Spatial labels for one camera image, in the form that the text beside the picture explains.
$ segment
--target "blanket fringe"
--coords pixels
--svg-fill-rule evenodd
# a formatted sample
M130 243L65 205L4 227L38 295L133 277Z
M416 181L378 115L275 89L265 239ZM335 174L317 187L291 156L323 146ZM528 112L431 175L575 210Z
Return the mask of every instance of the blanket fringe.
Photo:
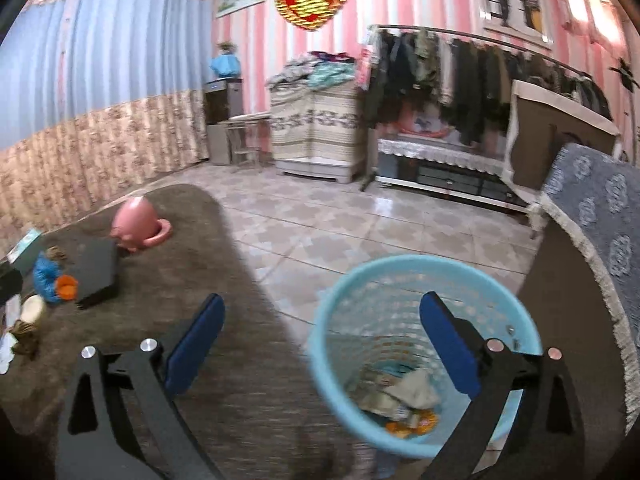
M544 192L540 194L540 205L567 232L574 246L582 253L593 271L605 305L609 310L613 321L613 334L616 344L620 348L620 357L625 373L626 432L628 433L640 410L640 366L628 318L607 267L591 241L583 234L580 226L571 220Z

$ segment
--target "pile of clothes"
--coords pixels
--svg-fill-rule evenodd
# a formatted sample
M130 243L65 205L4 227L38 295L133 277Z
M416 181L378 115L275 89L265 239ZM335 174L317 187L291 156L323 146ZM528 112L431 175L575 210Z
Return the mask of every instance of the pile of clothes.
M271 91L282 84L302 82L312 90L322 90L355 78L355 59L345 52L329 54L311 51L289 61L282 72L267 79Z
M397 122L408 102L418 112L440 106L442 119L467 146L481 142L486 121L505 132L513 81L526 81L562 94L611 120L603 91L586 75L568 76L539 54L513 54L490 44L449 41L420 29L399 36L372 35L371 72L364 99L370 127Z

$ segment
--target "drawer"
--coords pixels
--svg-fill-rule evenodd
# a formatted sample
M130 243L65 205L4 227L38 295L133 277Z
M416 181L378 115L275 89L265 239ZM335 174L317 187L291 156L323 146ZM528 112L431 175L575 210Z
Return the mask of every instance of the drawer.
M482 187L480 196L508 203L518 202L518 196L508 186L502 184L501 186L488 187L486 184Z
M452 191L458 191L460 193L468 193L471 195L478 194L478 186L471 184L464 184L461 182L454 182L450 179L433 178L432 176L420 175L418 177L418 183L425 186L441 187L442 189L450 189Z
M204 92L205 93L208 93L208 92L219 92L221 90L226 90L226 81L224 81L224 80L212 81L210 83L205 83L205 85L204 85Z
M376 173L387 178L398 178L398 158L395 155L379 152Z
M453 182L459 182L460 184L466 184L468 186L478 186L480 179L476 176L469 176L460 174L455 171L439 170L438 168L420 168L420 174L427 178L440 178L443 180L452 180Z
M482 184L483 189L490 189L491 191L508 192L511 191L509 186L503 182L495 182L493 180L485 180Z
M398 178L409 182L418 182L418 170L420 161L407 156L398 157Z

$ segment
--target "blue plastic basket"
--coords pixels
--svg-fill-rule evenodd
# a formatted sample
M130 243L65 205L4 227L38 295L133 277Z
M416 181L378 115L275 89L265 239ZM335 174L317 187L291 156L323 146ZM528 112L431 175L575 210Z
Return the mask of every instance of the blue plastic basket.
M420 298L434 290L454 316L471 321L484 338L512 350L542 355L540 336L517 298L483 272L437 256L392 256L357 267L324 297L309 339L316 385L338 419L369 445L410 458L433 458L457 426L468 396L460 394L424 332ZM431 371L441 404L439 423L427 435L395 437L367 416L345 392L365 364L396 362ZM511 392L492 440L513 424L522 392Z

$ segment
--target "small table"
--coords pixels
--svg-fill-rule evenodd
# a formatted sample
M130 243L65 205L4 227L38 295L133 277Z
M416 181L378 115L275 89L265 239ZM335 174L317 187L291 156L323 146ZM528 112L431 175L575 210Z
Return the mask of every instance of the small table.
M231 165L235 166L236 170L247 164L253 164L254 168L261 170L258 125L263 121L269 121L270 118L271 113L261 112L238 115L221 123L225 127L229 142Z

